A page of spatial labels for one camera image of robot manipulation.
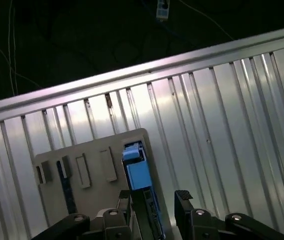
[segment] screw head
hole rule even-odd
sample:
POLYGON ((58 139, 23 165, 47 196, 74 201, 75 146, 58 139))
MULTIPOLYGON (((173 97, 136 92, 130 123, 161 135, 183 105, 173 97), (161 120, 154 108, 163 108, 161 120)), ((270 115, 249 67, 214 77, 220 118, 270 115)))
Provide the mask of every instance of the screw head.
POLYGON ((203 210, 197 210, 196 213, 197 215, 203 215, 205 212, 203 210))
POLYGON ((238 215, 233 215, 232 218, 233 218, 234 220, 236 220, 236 221, 239 221, 239 220, 242 219, 242 217, 241 217, 241 216, 238 216, 238 215))
POLYGON ((83 219, 84 219, 84 217, 80 216, 80 215, 74 217, 74 221, 76 221, 76 222, 82 221, 83 219))
POLYGON ((111 210, 109 213, 110 213, 110 215, 117 215, 117 211, 116 210, 111 210))

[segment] corrugated metal panel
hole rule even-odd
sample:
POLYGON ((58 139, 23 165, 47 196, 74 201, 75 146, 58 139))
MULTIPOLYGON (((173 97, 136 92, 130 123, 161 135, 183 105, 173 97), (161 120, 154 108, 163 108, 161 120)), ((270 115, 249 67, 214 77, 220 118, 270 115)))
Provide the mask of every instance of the corrugated metal panel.
POLYGON ((47 227, 36 154, 136 128, 148 131, 173 226, 172 192, 188 189, 197 208, 284 233, 284 40, 275 40, 0 110, 0 239, 47 227))

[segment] blue component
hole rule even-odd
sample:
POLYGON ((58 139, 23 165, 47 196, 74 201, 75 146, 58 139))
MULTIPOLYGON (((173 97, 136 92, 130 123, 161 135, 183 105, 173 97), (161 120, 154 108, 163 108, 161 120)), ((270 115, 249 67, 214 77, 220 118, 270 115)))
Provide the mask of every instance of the blue component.
POLYGON ((160 232, 165 238, 163 232, 163 225, 161 219, 161 212, 159 209, 159 204, 157 202, 156 194, 154 192, 153 183, 151 180, 150 171, 148 168, 145 151, 142 142, 134 142, 127 144, 123 151, 123 163, 126 167, 128 180, 131 185, 131 190, 136 191, 139 189, 149 188, 152 193, 152 200, 155 205, 155 211, 160 225, 160 232))
POLYGON ((137 159, 140 157, 139 144, 134 143, 131 146, 125 148, 123 152, 123 160, 137 159))
POLYGON ((152 180, 150 175, 147 174, 149 170, 145 161, 128 165, 127 172, 133 191, 152 186, 152 180))

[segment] cable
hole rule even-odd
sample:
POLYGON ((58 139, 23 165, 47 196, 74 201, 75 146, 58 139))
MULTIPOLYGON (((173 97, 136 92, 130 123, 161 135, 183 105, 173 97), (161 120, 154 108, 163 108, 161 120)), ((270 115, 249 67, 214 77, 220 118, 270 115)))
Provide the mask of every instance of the cable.
POLYGON ((232 36, 230 36, 214 19, 212 19, 210 16, 206 15, 205 13, 203 13, 202 11, 199 11, 198 9, 188 5, 187 3, 185 3, 183 0, 178 0, 180 1, 182 4, 184 4, 186 7, 192 9, 193 11, 203 15, 204 17, 208 18, 210 21, 212 21, 216 26, 218 26, 218 28, 220 30, 222 30, 231 40, 235 40, 232 36))
POLYGON ((171 35, 185 41, 188 42, 189 44, 191 44, 193 47, 196 47, 190 40, 184 38, 183 36, 177 34, 176 32, 172 31, 169 27, 167 27, 165 24, 163 24, 161 21, 159 21, 156 16, 152 13, 152 11, 149 9, 149 7, 145 4, 144 0, 141 0, 143 7, 147 10, 147 12, 149 13, 150 16, 152 16, 154 18, 154 20, 156 21, 157 24, 159 24, 160 26, 162 26, 168 33, 170 33, 171 35))
POLYGON ((15 96, 14 93, 14 87, 13 87, 13 80, 12 80, 12 75, 11 75, 11 52, 10 52, 10 37, 11 37, 11 10, 12 10, 12 2, 13 0, 10 1, 10 7, 8 8, 8 35, 7 35, 7 48, 8 48, 8 64, 10 66, 9 69, 9 77, 10 77, 10 83, 11 83, 11 88, 13 92, 13 96, 15 96))
MULTIPOLYGON (((15 50, 16 50, 16 45, 15 45, 15 8, 13 8, 13 59, 14 59, 14 71, 16 72, 15 50)), ((15 83, 16 95, 18 95, 16 74, 14 74, 14 83, 15 83)))
POLYGON ((226 10, 221 10, 221 11, 214 11, 214 10, 208 9, 203 3, 201 3, 200 0, 197 0, 196 4, 199 5, 204 10, 204 12, 206 12, 208 14, 221 15, 221 14, 232 14, 234 12, 240 11, 245 6, 245 4, 247 2, 248 1, 246 1, 246 0, 241 0, 241 2, 237 6, 231 8, 231 9, 226 9, 226 10))
POLYGON ((34 85, 36 85, 37 87, 39 87, 40 89, 42 89, 43 87, 41 87, 39 84, 37 84, 36 82, 34 82, 33 80, 29 79, 28 77, 25 77, 19 73, 17 73, 16 71, 14 71, 14 69, 10 66, 9 64, 9 61, 7 60, 5 54, 2 52, 2 50, 0 49, 0 53, 2 54, 2 56, 4 57, 4 59, 6 60, 8 66, 10 67, 11 71, 13 71, 17 76, 25 79, 25 80, 28 80, 30 83, 33 83, 34 85))

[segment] dark background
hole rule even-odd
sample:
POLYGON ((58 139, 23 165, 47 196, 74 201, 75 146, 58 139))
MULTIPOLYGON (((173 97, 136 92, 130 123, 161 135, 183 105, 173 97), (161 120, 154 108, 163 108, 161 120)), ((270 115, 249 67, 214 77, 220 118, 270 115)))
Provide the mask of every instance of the dark background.
MULTIPOLYGON (((283 0, 184 2, 234 39, 284 28, 283 0)), ((7 58, 9 6, 10 0, 0 0, 0 49, 7 58)), ((155 12, 156 0, 13 0, 16 72, 46 88, 231 40, 178 0, 170 0, 168 21, 156 21, 155 12)), ((10 52, 14 67, 12 34, 10 52)), ((40 89, 20 76, 16 82, 18 94, 40 89)), ((0 53, 0 99, 11 96, 0 53)))

